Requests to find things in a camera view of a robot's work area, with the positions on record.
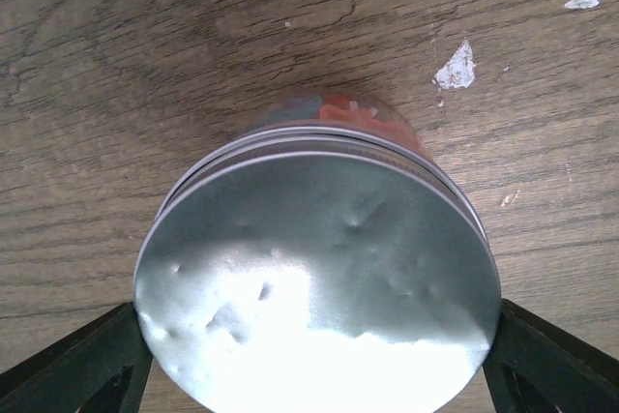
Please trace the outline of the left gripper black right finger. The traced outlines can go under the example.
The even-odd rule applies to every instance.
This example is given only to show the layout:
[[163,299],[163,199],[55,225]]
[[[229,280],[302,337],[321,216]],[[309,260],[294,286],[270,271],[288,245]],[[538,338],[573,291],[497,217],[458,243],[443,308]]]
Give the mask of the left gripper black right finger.
[[618,361],[507,299],[483,371],[496,412],[618,410]]

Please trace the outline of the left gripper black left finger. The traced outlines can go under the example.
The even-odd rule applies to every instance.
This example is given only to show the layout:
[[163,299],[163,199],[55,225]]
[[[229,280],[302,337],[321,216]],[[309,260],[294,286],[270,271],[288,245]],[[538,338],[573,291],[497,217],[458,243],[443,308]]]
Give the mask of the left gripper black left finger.
[[153,356],[124,303],[1,374],[3,412],[137,412]]

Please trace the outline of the white round cup lid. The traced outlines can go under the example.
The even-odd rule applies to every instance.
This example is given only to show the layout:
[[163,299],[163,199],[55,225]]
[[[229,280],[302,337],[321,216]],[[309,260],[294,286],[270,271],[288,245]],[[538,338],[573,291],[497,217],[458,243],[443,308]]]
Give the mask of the white round cup lid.
[[139,253],[149,349],[215,412],[433,412],[483,364],[501,289],[483,225],[431,160],[317,125],[191,167]]

